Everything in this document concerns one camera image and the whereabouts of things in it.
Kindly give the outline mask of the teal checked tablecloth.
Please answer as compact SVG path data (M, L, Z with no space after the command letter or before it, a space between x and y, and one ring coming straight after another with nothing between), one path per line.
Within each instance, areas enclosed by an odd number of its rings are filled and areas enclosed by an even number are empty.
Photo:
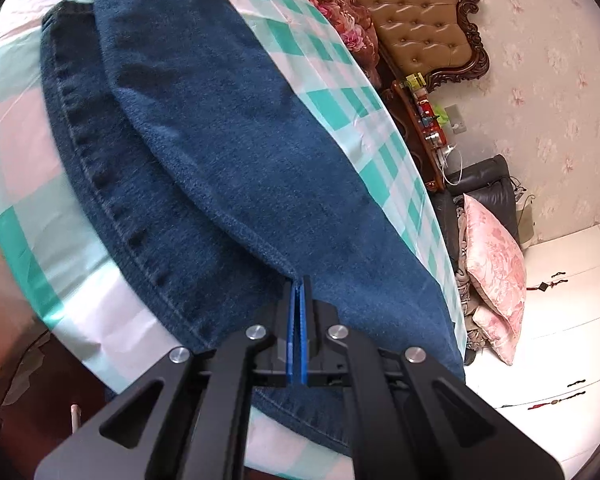
M109 257L55 148L41 87L40 41L42 17L59 1L6 0L0 12L0 246L50 332L107 387L121 391L176 341ZM457 347L464 348L460 296L424 182L336 29L309 0L230 2L437 280Z

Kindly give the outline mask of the blue denim jeans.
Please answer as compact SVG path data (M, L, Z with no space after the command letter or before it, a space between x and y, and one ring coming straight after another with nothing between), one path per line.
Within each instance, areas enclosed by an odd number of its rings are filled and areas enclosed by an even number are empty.
M42 23L41 74L88 220L190 350L309 278L379 347L463 375L437 281L230 0L63 1Z

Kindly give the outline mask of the green item on nightstand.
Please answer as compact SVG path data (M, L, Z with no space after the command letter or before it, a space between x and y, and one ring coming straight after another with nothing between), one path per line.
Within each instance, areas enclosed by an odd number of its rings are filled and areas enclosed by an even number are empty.
M431 105L434 114L436 115L438 124L443 127L450 122L450 118L446 109L438 104Z

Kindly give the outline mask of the pink floral pillow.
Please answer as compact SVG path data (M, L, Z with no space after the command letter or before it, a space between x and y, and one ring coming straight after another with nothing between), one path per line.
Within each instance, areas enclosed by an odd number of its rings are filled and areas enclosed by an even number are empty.
M515 359L527 299L527 271L516 240L494 214L464 195L467 271L481 300L472 316L486 344L506 365Z

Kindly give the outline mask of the dark wooden nightstand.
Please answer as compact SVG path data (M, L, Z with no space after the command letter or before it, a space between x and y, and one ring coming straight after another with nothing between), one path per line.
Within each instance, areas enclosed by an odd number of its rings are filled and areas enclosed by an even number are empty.
M426 140L428 132L422 125L411 92L394 80L380 96L400 131L427 191L442 192L445 189L442 170L436 162L434 147Z

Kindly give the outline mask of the red floral quilt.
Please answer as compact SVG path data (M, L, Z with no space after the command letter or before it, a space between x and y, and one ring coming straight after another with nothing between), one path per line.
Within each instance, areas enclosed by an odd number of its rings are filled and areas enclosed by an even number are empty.
M381 87L379 46L370 11L358 0L309 0L338 32L342 42L375 89Z

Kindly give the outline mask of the tufted brown headboard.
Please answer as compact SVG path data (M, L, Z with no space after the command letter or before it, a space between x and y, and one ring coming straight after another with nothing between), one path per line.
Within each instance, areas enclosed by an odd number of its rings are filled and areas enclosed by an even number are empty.
M420 73L427 88L479 79L490 60L469 17L480 0L358 0L370 11L394 76Z

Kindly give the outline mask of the wall power socket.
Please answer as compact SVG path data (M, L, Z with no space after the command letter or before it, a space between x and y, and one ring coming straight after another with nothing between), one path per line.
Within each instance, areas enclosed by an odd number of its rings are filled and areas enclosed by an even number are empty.
M467 131L464 117L460 114L460 109L456 104L445 107L446 116L449 119L449 126L452 133L462 134Z

